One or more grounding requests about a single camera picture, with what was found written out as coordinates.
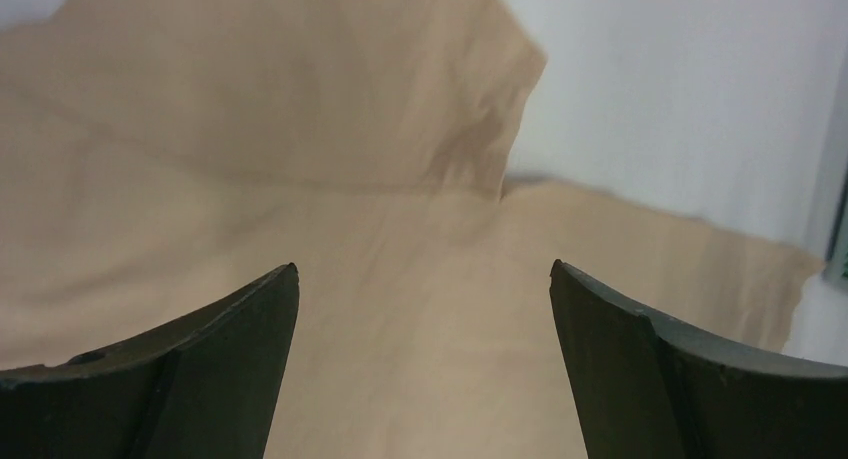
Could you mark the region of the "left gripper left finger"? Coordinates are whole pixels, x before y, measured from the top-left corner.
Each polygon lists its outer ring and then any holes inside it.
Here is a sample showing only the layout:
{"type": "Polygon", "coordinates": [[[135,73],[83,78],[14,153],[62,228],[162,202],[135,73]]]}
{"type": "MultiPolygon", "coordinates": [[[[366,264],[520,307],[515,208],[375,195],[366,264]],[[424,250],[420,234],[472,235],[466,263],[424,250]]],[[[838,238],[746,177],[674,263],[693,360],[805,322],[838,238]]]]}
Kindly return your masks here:
{"type": "Polygon", "coordinates": [[[3,371],[2,456],[262,457],[298,306],[298,270],[287,264],[63,364],[3,371]]]}

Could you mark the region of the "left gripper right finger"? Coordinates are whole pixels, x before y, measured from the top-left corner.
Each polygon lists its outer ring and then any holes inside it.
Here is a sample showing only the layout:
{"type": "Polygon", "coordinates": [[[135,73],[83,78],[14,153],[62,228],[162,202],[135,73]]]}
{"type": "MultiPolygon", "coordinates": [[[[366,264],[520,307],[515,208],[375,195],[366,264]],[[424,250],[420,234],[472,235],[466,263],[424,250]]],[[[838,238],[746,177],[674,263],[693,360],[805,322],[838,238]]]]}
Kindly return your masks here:
{"type": "Polygon", "coordinates": [[[843,458],[847,370],[720,337],[556,261],[550,298],[591,458],[843,458]]]}

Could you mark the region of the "beige t shirt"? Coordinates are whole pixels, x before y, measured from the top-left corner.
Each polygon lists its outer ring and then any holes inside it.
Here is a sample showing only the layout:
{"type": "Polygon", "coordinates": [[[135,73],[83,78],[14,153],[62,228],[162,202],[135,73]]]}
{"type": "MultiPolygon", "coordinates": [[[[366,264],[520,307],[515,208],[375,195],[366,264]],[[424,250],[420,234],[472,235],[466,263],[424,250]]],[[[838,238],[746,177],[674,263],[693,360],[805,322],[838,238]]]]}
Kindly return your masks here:
{"type": "Polygon", "coordinates": [[[270,458],[581,458],[556,260],[779,350],[802,250],[506,158],[545,58],[502,0],[68,0],[1,35],[1,365],[293,263],[270,458]]]}

